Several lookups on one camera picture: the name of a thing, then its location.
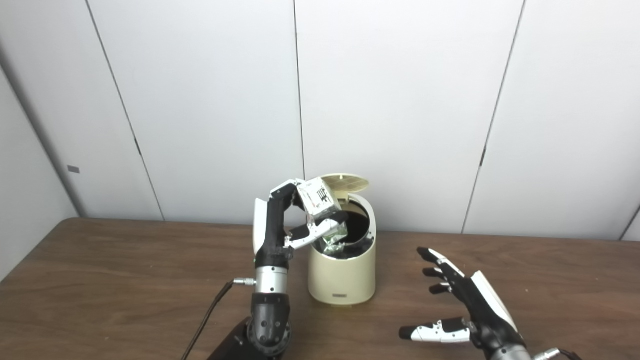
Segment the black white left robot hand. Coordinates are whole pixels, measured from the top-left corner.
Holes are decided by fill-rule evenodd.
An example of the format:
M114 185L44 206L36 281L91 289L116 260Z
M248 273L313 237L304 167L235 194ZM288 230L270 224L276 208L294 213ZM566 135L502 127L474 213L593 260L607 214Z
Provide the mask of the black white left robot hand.
M285 214L292 207L302 210L306 220L286 230ZM254 200L254 266L288 268L297 249L323 239L330 239L330 244L341 242L348 234L349 218L322 178L286 180L272 189L266 200Z

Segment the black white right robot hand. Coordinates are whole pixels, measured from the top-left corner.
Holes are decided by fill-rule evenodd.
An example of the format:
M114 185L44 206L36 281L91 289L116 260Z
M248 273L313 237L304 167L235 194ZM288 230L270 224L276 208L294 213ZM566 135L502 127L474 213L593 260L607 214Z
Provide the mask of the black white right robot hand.
M426 277L439 278L429 287L433 295L450 293L467 309L469 318L451 317L421 325L402 326L398 337L423 343L470 343L487 360L531 360L524 338L509 310L496 294L482 271L466 276L453 262L438 251L418 247L418 255L434 264L423 269Z

